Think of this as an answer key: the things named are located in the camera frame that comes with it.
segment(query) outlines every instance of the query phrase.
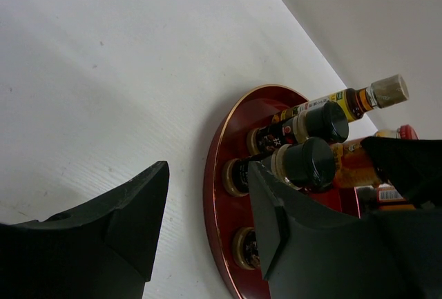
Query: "bottle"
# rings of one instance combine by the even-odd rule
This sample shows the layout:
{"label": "bottle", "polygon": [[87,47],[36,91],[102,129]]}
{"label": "bottle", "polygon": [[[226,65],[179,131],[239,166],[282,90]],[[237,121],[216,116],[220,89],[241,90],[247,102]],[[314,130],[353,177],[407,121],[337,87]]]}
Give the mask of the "bottle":
{"label": "bottle", "polygon": [[226,191],[234,197],[249,192],[249,163],[261,161],[273,175],[293,189],[320,192],[336,174],[334,155],[329,144],[312,137],[303,144],[284,145],[272,154],[261,154],[228,161],[222,170]]}
{"label": "bottle", "polygon": [[233,260],[241,269],[254,270],[260,268],[260,256],[254,228],[238,229],[232,239],[231,250]]}
{"label": "bottle", "polygon": [[349,127],[344,111],[336,102],[304,110],[287,121],[255,128],[247,135],[251,155],[275,151],[285,144],[302,144],[309,137],[319,137],[329,143],[344,142]]}
{"label": "bottle", "polygon": [[[380,130],[374,135],[399,139],[418,139],[416,131],[410,125],[403,125],[397,131]],[[331,146],[336,162],[336,176],[332,183],[334,188],[378,186],[387,182],[387,178],[373,165],[372,160],[362,148],[361,141],[363,139],[365,138]]]}
{"label": "bottle", "polygon": [[363,186],[356,189],[361,214],[370,211],[393,211],[416,209],[393,186]]}
{"label": "bottle", "polygon": [[395,75],[375,81],[370,86],[360,90],[347,88],[326,97],[283,110],[275,114],[271,122],[284,121],[296,116],[303,110],[318,108],[327,101],[333,101],[337,102],[344,110],[350,123],[362,118],[367,111],[375,108],[387,108],[406,100],[408,100],[407,85],[401,75]]}

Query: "spice rack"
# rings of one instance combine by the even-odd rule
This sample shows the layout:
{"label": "spice rack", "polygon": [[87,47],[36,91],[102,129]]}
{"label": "spice rack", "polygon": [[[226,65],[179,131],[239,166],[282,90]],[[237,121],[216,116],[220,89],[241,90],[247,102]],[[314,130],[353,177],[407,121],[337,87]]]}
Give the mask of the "spice rack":
{"label": "spice rack", "polygon": [[[246,138],[251,129],[269,125],[269,118],[275,113],[306,101],[285,86],[257,87],[236,103],[213,137],[204,172],[204,219],[215,263],[234,298],[270,299],[270,293],[259,269],[241,269],[233,259],[232,239],[238,229],[253,227],[253,216],[248,195],[232,197],[224,189],[222,167],[233,158],[249,156]],[[310,196],[331,209],[359,216],[353,190],[330,190]]]}

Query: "white tabletop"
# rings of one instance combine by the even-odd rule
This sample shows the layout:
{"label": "white tabletop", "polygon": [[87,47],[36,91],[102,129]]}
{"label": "white tabletop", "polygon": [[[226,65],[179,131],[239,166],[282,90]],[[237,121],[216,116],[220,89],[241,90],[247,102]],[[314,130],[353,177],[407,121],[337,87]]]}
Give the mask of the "white tabletop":
{"label": "white tabletop", "polygon": [[212,135],[261,84],[308,98],[344,88],[282,1],[0,3],[0,222],[44,220],[167,160],[145,298],[230,298],[202,214]]}

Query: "white surface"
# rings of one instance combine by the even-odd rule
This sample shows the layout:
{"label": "white surface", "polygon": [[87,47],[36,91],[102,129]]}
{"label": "white surface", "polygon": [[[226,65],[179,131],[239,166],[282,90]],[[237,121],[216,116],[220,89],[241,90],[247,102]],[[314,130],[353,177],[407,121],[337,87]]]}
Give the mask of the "white surface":
{"label": "white surface", "polygon": [[309,98],[344,87],[290,11],[281,0],[0,4],[0,221],[44,220],[167,160],[145,297],[229,298],[202,214],[212,135],[255,86]]}
{"label": "white surface", "polygon": [[379,128],[442,136],[442,0],[284,0],[340,78],[355,88],[401,73],[410,100],[370,113]]}

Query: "white wall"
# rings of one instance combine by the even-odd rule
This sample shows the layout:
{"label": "white wall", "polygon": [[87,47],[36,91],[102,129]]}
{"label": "white wall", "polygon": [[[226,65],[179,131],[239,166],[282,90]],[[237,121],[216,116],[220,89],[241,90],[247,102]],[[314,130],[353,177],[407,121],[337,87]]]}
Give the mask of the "white wall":
{"label": "white wall", "polygon": [[283,0],[349,87],[402,73],[404,104],[370,114],[442,137],[442,0]]}

